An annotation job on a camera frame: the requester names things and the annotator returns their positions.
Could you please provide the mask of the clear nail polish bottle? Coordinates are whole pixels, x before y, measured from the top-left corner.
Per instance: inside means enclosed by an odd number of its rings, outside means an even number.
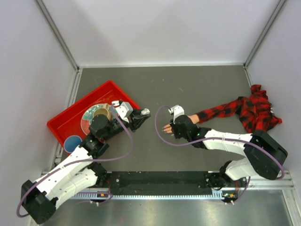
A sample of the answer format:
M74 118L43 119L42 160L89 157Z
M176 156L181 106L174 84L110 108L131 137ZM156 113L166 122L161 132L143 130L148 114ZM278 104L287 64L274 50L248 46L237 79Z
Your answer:
M144 108L143 110L141 110L141 115L147 115L150 114L150 110L148 108Z

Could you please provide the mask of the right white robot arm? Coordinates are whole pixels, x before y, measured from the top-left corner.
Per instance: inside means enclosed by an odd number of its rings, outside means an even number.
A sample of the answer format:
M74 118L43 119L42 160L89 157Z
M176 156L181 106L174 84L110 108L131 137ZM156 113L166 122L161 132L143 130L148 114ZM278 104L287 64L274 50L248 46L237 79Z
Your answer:
M288 152L267 132L257 130L248 134L219 132L198 127L190 117L181 115L164 127L176 139L183 138L189 145L206 150L221 150L242 156L241 160L228 161L220 169L220 182L231 186L236 180L260 176L268 180L284 177L283 164Z

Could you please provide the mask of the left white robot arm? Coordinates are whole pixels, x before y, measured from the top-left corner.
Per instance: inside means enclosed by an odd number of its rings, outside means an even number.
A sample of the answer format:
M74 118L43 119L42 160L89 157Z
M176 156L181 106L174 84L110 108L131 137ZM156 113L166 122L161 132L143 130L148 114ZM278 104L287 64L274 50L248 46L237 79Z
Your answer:
M149 109L133 109L128 102L110 106L109 112L111 120L103 114L93 117L90 133L64 161L39 179L22 184L18 208L24 208L36 224L47 222L65 201L82 190L103 186L107 172L100 156L109 148L107 140L122 131L135 132L151 116Z

